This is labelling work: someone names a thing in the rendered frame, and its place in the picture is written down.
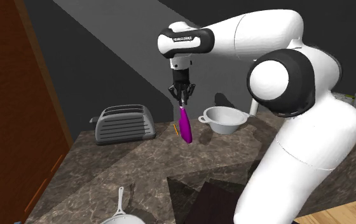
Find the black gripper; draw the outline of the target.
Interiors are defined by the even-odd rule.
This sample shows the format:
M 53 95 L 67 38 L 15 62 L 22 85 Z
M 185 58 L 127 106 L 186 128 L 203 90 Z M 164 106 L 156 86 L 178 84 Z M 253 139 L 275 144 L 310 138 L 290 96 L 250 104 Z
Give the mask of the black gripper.
M 185 105 L 187 105 L 188 99 L 190 96 L 192 96 L 196 87 L 194 83 L 190 83 L 189 81 L 189 69 L 180 69 L 180 70 L 173 69 L 172 75 L 173 75 L 173 85 L 168 87 L 168 91 L 170 92 L 172 97 L 178 102 L 179 105 L 181 105 L 182 102 Z

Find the grey toaster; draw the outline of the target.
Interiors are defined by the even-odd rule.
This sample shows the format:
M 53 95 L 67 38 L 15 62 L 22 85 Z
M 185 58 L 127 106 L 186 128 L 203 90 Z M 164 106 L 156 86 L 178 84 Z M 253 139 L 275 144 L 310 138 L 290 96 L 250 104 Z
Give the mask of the grey toaster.
M 150 110 L 141 104 L 111 106 L 90 119 L 97 145 L 154 139 L 156 129 Z

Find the grey frying pan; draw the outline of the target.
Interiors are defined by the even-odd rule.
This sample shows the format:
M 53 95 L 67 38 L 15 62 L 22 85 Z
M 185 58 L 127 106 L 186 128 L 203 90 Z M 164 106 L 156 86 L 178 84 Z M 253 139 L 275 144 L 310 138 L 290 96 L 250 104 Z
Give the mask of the grey frying pan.
M 101 224 L 145 224 L 145 222 L 139 217 L 124 212 L 122 208 L 123 192 L 124 192 L 124 187 L 123 186 L 119 187 L 117 210 L 112 217 L 104 220 Z

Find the brown wooden cabinet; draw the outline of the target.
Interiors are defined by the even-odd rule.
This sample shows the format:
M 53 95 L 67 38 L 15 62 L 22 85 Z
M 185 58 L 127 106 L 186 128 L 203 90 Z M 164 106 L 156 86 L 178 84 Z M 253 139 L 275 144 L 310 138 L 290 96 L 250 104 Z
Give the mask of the brown wooden cabinet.
M 0 224 L 28 218 L 71 146 L 24 0 L 0 0 Z

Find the white two-handled bowl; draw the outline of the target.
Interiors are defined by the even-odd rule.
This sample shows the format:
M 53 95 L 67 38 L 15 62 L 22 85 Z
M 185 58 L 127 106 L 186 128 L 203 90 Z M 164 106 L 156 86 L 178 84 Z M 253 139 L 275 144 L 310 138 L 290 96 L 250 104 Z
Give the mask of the white two-handled bowl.
M 218 134 L 229 135 L 234 133 L 239 126 L 244 124 L 250 115 L 239 109 L 226 106 L 214 106 L 207 108 L 198 120 L 207 123 Z

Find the white slanted post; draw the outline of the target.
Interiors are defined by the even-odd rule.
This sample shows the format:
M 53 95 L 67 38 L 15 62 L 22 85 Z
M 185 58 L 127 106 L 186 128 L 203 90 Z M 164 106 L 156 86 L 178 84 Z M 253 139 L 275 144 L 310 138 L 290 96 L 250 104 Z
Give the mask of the white slanted post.
M 256 116 L 258 108 L 259 108 L 259 103 L 253 99 L 250 105 L 249 115 Z

